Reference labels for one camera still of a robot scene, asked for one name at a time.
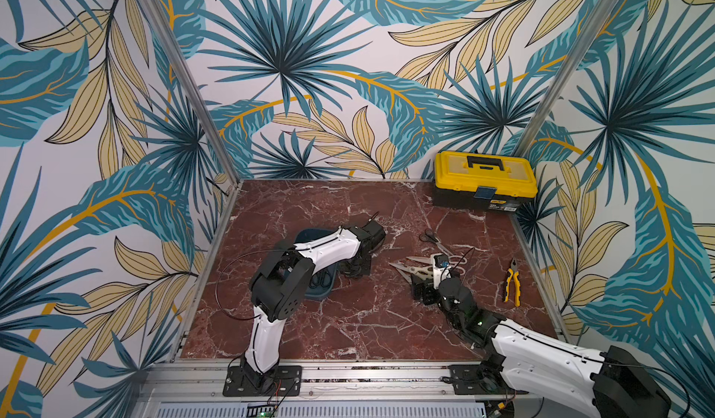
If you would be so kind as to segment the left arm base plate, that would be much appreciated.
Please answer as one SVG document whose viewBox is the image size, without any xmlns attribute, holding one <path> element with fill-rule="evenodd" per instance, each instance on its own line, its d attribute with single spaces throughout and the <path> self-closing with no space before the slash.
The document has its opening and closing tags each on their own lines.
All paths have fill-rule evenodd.
<svg viewBox="0 0 715 418">
<path fill-rule="evenodd" d="M 268 373 L 259 374 L 249 365 L 227 369 L 223 396 L 226 398 L 297 397 L 302 383 L 302 366 L 279 365 Z"/>
</svg>

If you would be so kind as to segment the large black scissors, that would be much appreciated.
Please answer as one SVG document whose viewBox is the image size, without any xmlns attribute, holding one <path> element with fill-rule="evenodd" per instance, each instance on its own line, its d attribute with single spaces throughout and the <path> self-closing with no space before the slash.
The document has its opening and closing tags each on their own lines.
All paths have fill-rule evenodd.
<svg viewBox="0 0 715 418">
<path fill-rule="evenodd" d="M 323 270 L 315 274 L 310 281 L 310 288 L 318 291 L 330 291 L 333 287 L 334 275 L 330 270 Z"/>
</svg>

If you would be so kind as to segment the grey handled scissors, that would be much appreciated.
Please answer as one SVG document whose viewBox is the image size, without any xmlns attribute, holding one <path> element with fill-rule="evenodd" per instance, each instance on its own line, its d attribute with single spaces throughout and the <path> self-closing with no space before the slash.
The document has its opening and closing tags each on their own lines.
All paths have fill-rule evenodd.
<svg viewBox="0 0 715 418">
<path fill-rule="evenodd" d="M 436 233 L 431 229 L 426 229 L 421 235 L 419 235 L 419 239 L 423 242 L 428 242 L 428 243 L 431 243 L 432 245 L 436 246 L 438 250 L 440 250 L 443 254 L 447 255 L 451 259 L 454 259 L 457 257 L 456 254 L 454 254 L 451 250 L 449 250 L 439 240 Z"/>
</svg>

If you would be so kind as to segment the teal plastic storage box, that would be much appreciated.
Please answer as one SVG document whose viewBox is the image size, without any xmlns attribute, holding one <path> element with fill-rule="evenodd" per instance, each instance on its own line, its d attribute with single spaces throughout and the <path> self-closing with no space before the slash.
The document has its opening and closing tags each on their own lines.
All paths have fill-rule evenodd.
<svg viewBox="0 0 715 418">
<path fill-rule="evenodd" d="M 301 231 L 294 239 L 295 244 L 307 243 L 318 240 L 331 234 L 331 230 L 309 228 Z M 308 289 L 305 293 L 305 300 L 320 302 L 328 297 L 333 291 L 333 286 L 337 278 L 337 264 L 327 266 L 318 274 L 312 276 Z"/>
</svg>

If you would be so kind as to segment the yellow black toolbox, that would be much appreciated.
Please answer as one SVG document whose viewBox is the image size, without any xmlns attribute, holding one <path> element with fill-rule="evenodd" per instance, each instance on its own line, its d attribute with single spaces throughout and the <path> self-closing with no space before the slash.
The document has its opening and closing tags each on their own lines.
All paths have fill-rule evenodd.
<svg viewBox="0 0 715 418">
<path fill-rule="evenodd" d="M 538 194 L 536 176 L 524 158 L 442 151 L 434 167 L 437 207 L 514 212 Z"/>
</svg>

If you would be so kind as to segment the yellow handled pliers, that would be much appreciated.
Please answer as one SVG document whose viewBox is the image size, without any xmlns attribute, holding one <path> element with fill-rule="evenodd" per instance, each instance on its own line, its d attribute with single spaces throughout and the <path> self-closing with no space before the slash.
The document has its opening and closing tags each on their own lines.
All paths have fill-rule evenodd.
<svg viewBox="0 0 715 418">
<path fill-rule="evenodd" d="M 521 306 L 521 280 L 519 280 L 519 267 L 515 258 L 510 262 L 504 285 L 503 302 L 506 304 L 509 301 L 512 301 L 515 307 Z"/>
</svg>

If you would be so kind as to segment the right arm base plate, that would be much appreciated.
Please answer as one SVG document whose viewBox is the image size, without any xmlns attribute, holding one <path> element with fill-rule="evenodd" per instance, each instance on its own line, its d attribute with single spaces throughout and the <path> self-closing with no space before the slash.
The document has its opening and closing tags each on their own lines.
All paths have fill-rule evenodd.
<svg viewBox="0 0 715 418">
<path fill-rule="evenodd" d="M 500 374 L 479 365 L 450 365 L 449 384 L 458 396 L 499 395 L 506 393 L 506 387 Z"/>
</svg>

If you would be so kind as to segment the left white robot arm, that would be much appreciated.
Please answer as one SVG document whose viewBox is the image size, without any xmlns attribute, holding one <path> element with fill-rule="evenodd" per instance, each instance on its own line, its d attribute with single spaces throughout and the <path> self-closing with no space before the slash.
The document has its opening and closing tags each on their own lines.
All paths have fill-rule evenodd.
<svg viewBox="0 0 715 418">
<path fill-rule="evenodd" d="M 368 276 L 384 240 L 383 226 L 370 220 L 312 241 L 281 241 L 268 252 L 249 283 L 254 318 L 244 360 L 251 370 L 266 376 L 277 367 L 285 322 L 303 302 L 314 275 L 334 266 L 348 278 Z"/>
</svg>

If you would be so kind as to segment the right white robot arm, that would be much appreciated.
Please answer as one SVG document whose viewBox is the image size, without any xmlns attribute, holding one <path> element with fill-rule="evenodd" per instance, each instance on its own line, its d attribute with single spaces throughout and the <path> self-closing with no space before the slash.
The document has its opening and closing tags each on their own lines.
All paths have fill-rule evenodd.
<svg viewBox="0 0 715 418">
<path fill-rule="evenodd" d="M 469 345 L 486 352 L 473 380 L 486 391 L 528 392 L 586 417 L 666 417 L 672 401 L 629 351 L 569 345 L 475 302 L 458 278 L 411 281 L 413 297 L 435 304 Z"/>
</svg>

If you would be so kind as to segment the aluminium front rail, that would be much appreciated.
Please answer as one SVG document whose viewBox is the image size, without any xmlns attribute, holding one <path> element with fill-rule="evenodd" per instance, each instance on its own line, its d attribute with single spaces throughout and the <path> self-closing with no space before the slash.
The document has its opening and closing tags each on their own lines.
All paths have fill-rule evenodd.
<svg viewBox="0 0 715 418">
<path fill-rule="evenodd" d="M 499 395 L 454 394 L 450 365 L 475 361 L 289 360 L 302 366 L 300 394 L 226 398 L 226 360 L 183 360 L 149 371 L 131 412 L 134 417 L 486 417 L 506 401 L 519 416 L 551 411 L 586 417 L 528 392 Z"/>
</svg>

